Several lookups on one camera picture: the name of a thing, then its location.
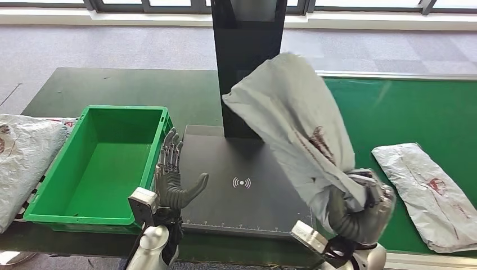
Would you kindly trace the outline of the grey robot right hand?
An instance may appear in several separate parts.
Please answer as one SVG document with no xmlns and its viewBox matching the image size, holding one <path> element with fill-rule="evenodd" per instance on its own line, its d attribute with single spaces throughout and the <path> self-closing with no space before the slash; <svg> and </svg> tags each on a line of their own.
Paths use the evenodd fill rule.
<svg viewBox="0 0 477 270">
<path fill-rule="evenodd" d="M 364 188 L 366 201 L 363 210 L 352 212 L 345 202 L 345 193 L 333 188 L 327 206 L 329 225 L 337 235 L 348 240 L 364 245 L 374 244 L 390 221 L 395 193 L 372 169 L 355 169 L 346 174 Z"/>
</svg>

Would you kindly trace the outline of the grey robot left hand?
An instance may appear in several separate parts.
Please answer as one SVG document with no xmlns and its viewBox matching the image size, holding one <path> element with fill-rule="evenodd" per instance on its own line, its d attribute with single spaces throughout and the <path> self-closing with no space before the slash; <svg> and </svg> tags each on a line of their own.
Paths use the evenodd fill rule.
<svg viewBox="0 0 477 270">
<path fill-rule="evenodd" d="M 155 165 L 155 193 L 159 197 L 159 205 L 174 210 L 185 208 L 192 200 L 205 190 L 209 180 L 208 173 L 199 175 L 197 183 L 184 189 L 181 185 L 179 168 L 183 142 L 173 127 L 165 136 Z"/>
</svg>

